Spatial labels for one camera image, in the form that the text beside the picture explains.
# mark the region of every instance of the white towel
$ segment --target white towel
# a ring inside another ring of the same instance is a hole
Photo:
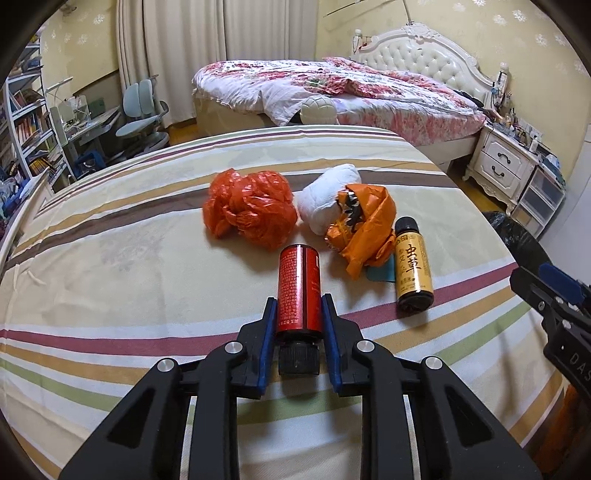
[[[325,171],[297,195],[298,213],[316,235],[325,236],[338,220],[341,211],[336,195],[351,183],[361,183],[361,176],[354,165],[346,163]]]

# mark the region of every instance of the floral bedding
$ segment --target floral bedding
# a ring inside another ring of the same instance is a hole
[[[339,123],[386,128],[415,146],[467,137],[485,122],[473,102],[433,79],[339,57],[222,61],[199,70],[193,81],[201,98],[235,111],[265,113],[279,126],[307,97],[327,95]]]

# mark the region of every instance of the striped bedsheet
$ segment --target striped bedsheet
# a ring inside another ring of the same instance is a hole
[[[273,169],[297,192],[342,163],[387,186],[398,214],[417,219],[435,303],[399,318],[391,284],[352,281],[344,260],[298,225],[290,242],[319,250],[323,292],[396,355],[443,358],[528,443],[562,379],[542,355],[541,318],[509,287],[514,260],[484,217],[391,132],[283,127],[108,168],[58,194],[28,224],[0,283],[0,408],[47,476],[57,478],[158,359],[202,358],[276,296],[278,252],[206,233],[201,206],[215,174]],[[361,402],[334,395],[325,367],[313,379],[275,375],[262,401],[239,401],[238,422],[244,479],[359,477]]]

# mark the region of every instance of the white nightstand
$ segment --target white nightstand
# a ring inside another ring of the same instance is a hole
[[[510,215],[537,165],[534,154],[486,124],[463,179],[473,177],[488,195],[507,205]]]

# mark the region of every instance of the black trash bag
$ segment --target black trash bag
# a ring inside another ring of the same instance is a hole
[[[539,242],[523,226],[503,212],[482,212],[488,223],[501,237],[520,267],[537,275],[540,265],[549,263],[550,257]]]

